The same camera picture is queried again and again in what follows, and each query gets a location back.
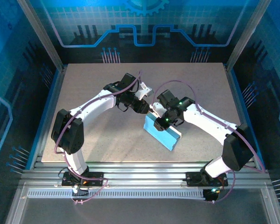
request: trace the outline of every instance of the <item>blue foam block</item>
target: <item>blue foam block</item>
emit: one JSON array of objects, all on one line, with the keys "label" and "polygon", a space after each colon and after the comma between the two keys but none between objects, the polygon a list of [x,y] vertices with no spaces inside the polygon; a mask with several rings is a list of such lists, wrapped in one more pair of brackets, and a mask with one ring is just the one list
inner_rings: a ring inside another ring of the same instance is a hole
[{"label": "blue foam block", "polygon": [[176,146],[178,140],[180,139],[180,135],[173,131],[172,129],[167,129],[166,131],[158,131],[154,127],[154,121],[156,120],[156,117],[149,113],[145,117],[145,123],[144,123],[144,129],[150,133],[152,136],[154,136],[160,143],[162,143],[167,149],[172,151],[174,147]]}]

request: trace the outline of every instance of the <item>table surface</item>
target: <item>table surface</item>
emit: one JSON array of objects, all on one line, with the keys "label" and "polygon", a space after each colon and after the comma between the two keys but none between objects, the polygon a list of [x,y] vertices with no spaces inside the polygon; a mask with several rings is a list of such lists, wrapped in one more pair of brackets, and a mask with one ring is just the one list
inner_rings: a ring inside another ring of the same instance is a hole
[{"label": "table surface", "polygon": [[[125,73],[134,76],[142,69],[142,81],[156,90],[162,83],[179,79],[192,85],[198,103],[207,111],[232,123],[239,117],[222,63],[121,63],[69,64],[64,77],[50,132],[59,110],[76,108],[96,96],[106,84],[122,79]],[[191,90],[181,83],[170,83],[169,89],[178,98],[194,98]],[[145,98],[151,103],[152,96]],[[122,112],[112,108],[97,117],[85,136],[82,148],[86,161],[209,161],[222,154],[220,143],[195,125],[177,127],[182,133],[173,151],[143,129],[144,114],[132,109]],[[43,162],[63,161],[53,152],[49,137],[42,156]]]}]

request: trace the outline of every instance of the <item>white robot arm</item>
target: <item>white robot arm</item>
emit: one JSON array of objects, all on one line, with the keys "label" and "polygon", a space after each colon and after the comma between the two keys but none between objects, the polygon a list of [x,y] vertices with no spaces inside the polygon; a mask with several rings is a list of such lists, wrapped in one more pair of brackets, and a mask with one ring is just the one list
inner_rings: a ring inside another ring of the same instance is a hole
[{"label": "white robot arm", "polygon": [[[93,99],[123,90],[134,80],[134,76],[126,73],[120,82],[115,82],[105,86],[104,89]],[[76,174],[82,175],[84,172],[88,172],[88,167],[83,158],[81,147],[84,143],[84,130],[87,129],[87,127],[98,115],[110,108],[113,108],[114,106],[119,108],[120,103],[124,104],[126,110],[128,108],[132,108],[136,113],[142,114],[146,114],[148,112],[149,104],[143,100],[143,97],[150,96],[153,93],[152,89],[147,87],[144,82],[140,81],[137,83],[137,90],[133,92],[132,89],[133,87],[116,96],[111,95],[91,103],[76,116],[71,125],[67,128],[59,143],[59,149],[65,152],[66,159],[71,169]],[[51,134],[51,138],[55,142],[68,120],[80,111],[81,108],[88,102],[70,111],[62,109],[58,112]]]},{"label": "white robot arm", "polygon": [[223,122],[226,127],[219,125],[202,115],[192,99],[184,97],[179,100],[169,90],[164,91],[157,99],[159,103],[154,103],[152,112],[158,117],[154,122],[154,126],[158,131],[166,130],[171,125],[179,126],[186,121],[212,135],[223,146],[222,156],[211,160],[201,170],[201,174],[208,179],[216,178],[231,169],[239,171],[253,157],[253,154],[242,140],[227,128],[229,126],[244,135],[248,140],[251,140],[251,131],[247,125],[237,126],[199,106],[204,113]]}]

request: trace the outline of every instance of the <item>purple cable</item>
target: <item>purple cable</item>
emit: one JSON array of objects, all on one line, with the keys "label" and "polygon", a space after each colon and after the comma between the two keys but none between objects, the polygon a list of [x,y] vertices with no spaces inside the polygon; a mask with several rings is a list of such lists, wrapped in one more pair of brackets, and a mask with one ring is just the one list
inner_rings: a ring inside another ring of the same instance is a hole
[{"label": "purple cable", "polygon": [[[154,103],[154,99],[155,99],[155,96],[156,96],[158,90],[159,90],[161,87],[163,87],[165,84],[168,84],[168,83],[171,83],[171,82],[179,82],[179,83],[184,83],[184,84],[186,84],[186,85],[192,90],[192,92],[193,92],[193,94],[194,94],[195,105],[196,105],[197,110],[200,112],[200,114],[202,114],[203,116],[207,117],[208,119],[210,119],[210,120],[216,122],[217,124],[223,126],[224,128],[228,128],[230,131],[232,131],[232,132],[234,132],[235,134],[237,134],[237,135],[241,138],[241,140],[248,146],[248,148],[251,150],[252,154],[254,155],[254,157],[256,158],[256,160],[258,161],[258,163],[260,164],[261,170],[258,170],[258,169],[255,169],[255,168],[249,167],[249,166],[245,166],[246,168],[253,169],[253,170],[255,170],[255,171],[257,171],[257,172],[260,172],[260,173],[265,173],[265,167],[264,167],[264,165],[262,164],[260,158],[259,158],[258,155],[256,154],[256,152],[255,152],[255,150],[253,149],[253,147],[252,147],[252,146],[250,145],[250,143],[244,138],[244,136],[241,135],[237,130],[233,129],[232,127],[226,126],[226,124],[223,123],[223,122],[221,122],[220,120],[218,120],[218,119],[216,119],[216,118],[214,118],[214,117],[212,117],[212,116],[210,116],[210,115],[204,113],[204,112],[201,110],[201,108],[199,107],[199,105],[198,105],[198,100],[197,100],[197,96],[196,96],[196,94],[195,94],[194,89],[193,89],[189,84],[187,84],[186,82],[181,81],[181,80],[170,80],[170,81],[167,81],[167,82],[163,83],[163,84],[162,84],[160,87],[158,87],[157,90],[155,91],[154,97],[153,97],[153,101],[152,101],[151,105],[153,105],[153,103]],[[232,190],[233,190],[233,188],[234,188],[234,184],[235,184],[235,172],[234,172],[233,170],[232,170],[232,172],[233,172],[233,182],[232,182],[232,185],[231,185],[230,190],[228,191],[228,193],[227,193],[223,198],[217,200],[216,203],[218,203],[218,202],[224,200],[224,199],[232,192]]]},{"label": "purple cable", "polygon": [[99,100],[99,99],[103,99],[103,98],[106,98],[106,97],[109,97],[109,96],[116,96],[116,95],[118,95],[118,94],[123,93],[124,91],[130,89],[130,88],[137,82],[137,80],[140,79],[141,75],[142,75],[142,70],[139,71],[139,76],[138,76],[128,87],[126,87],[126,88],[124,88],[124,89],[122,89],[122,90],[120,90],[120,91],[118,91],[118,92],[110,93],[110,94],[107,94],[107,95],[104,95],[104,96],[101,96],[101,97],[97,97],[97,98],[95,98],[95,99],[89,101],[87,104],[85,104],[78,112],[76,112],[76,113],[69,119],[69,121],[65,124],[63,130],[61,131],[61,133],[60,133],[60,135],[59,135],[59,137],[58,137],[58,139],[57,139],[57,141],[56,141],[55,147],[54,147],[54,153],[55,153],[55,154],[63,154],[64,160],[65,160],[66,164],[68,165],[69,170],[70,170],[71,172],[73,172],[76,176],[80,177],[80,178],[83,179],[83,180],[89,180],[89,181],[95,181],[95,180],[100,180],[100,181],[102,181],[102,180],[106,180],[105,184],[97,191],[96,194],[94,194],[93,196],[91,196],[90,198],[88,198],[88,199],[86,199],[86,200],[84,200],[84,201],[80,201],[80,202],[76,201],[76,203],[83,203],[83,202],[87,202],[87,201],[89,201],[90,199],[92,199],[94,196],[96,196],[96,195],[106,186],[106,184],[108,183],[108,179],[106,179],[106,178],[88,178],[88,177],[84,177],[84,176],[81,176],[80,174],[77,174],[77,173],[71,168],[71,166],[70,166],[68,160],[66,159],[65,152],[58,152],[58,151],[57,151],[58,145],[59,145],[59,143],[60,143],[60,140],[61,140],[62,136],[63,136],[64,133],[65,133],[65,130],[66,130],[67,127],[70,125],[70,123],[76,118],[76,116],[78,116],[80,113],[82,113],[82,111],[83,111],[86,107],[88,107],[90,104],[96,102],[96,101]]}]

